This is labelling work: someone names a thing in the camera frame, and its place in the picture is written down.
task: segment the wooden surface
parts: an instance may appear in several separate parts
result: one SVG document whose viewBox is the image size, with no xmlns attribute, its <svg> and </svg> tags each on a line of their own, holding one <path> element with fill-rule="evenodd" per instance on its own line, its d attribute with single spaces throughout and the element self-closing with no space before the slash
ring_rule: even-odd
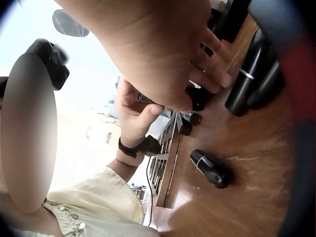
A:
<svg viewBox="0 0 316 237">
<path fill-rule="evenodd" d="M 229 72 L 236 75 L 257 29 L 247 17 L 233 44 Z M 214 96 L 190 137 L 181 136 L 166 205 L 153 207 L 162 237 L 277 236 L 286 214 L 293 167 L 291 115 L 284 89 L 268 106 L 236 117 L 225 108 L 230 90 Z M 190 161 L 202 149 L 234 173 L 226 189 L 206 181 Z"/>
</svg>

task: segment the black watch strap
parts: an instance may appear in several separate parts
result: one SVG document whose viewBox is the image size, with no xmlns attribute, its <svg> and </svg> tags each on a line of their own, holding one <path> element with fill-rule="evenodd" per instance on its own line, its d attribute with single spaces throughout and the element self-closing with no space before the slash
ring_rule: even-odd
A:
<svg viewBox="0 0 316 237">
<path fill-rule="evenodd" d="M 125 154 L 130 157 L 136 158 L 137 152 L 142 152 L 146 156 L 157 155 L 161 151 L 161 145 L 157 139 L 153 138 L 151 135 L 148 135 L 138 146 L 134 148 L 126 147 L 121 142 L 121 137 L 118 140 L 118 148 Z"/>
</svg>

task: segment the metal band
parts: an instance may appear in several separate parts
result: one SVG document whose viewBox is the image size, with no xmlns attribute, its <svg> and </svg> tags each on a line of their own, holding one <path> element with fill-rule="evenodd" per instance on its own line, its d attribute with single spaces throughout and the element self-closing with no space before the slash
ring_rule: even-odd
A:
<svg viewBox="0 0 316 237">
<path fill-rule="evenodd" d="M 244 71 L 244 70 L 242 70 L 242 69 L 240 69 L 240 72 L 242 73 L 242 74 L 244 74 L 246 77 L 248 77 L 248 78 L 250 78 L 250 79 L 254 79 L 254 77 L 252 76 L 252 75 L 250 75 L 248 72 L 246 72 L 246 71 Z"/>
</svg>

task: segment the person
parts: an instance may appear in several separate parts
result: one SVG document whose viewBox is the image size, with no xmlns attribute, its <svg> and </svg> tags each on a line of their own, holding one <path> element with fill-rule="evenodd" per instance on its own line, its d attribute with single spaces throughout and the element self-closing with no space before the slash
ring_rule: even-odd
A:
<svg viewBox="0 0 316 237">
<path fill-rule="evenodd" d="M 121 142 L 130 148 L 145 138 L 151 123 L 164 111 L 161 105 L 135 102 L 135 93 L 136 89 L 122 76 L 115 110 L 120 120 Z M 15 206 L 0 165 L 2 216 L 17 236 L 158 237 L 155 229 L 139 224 L 143 208 L 126 183 L 143 159 L 144 154 L 140 152 L 134 159 L 118 149 L 116 159 L 102 173 L 70 189 L 48 193 L 45 202 L 34 213 L 24 213 Z"/>
<path fill-rule="evenodd" d="M 164 108 L 188 112 L 185 93 L 189 80 L 212 93 L 229 87 L 228 53 L 207 28 L 210 2 L 57 0 L 70 15 L 101 42 L 123 73 L 115 110 L 124 146 L 137 146 Z M 203 42 L 219 57 L 209 57 Z M 136 89 L 157 104 L 134 101 Z M 136 159 L 117 151 L 116 159 L 94 178 L 71 189 L 50 192 L 33 213 L 14 204 L 0 167 L 1 213 L 18 236 L 159 236 L 138 224 L 142 205 L 127 185 L 144 154 Z"/>
</svg>

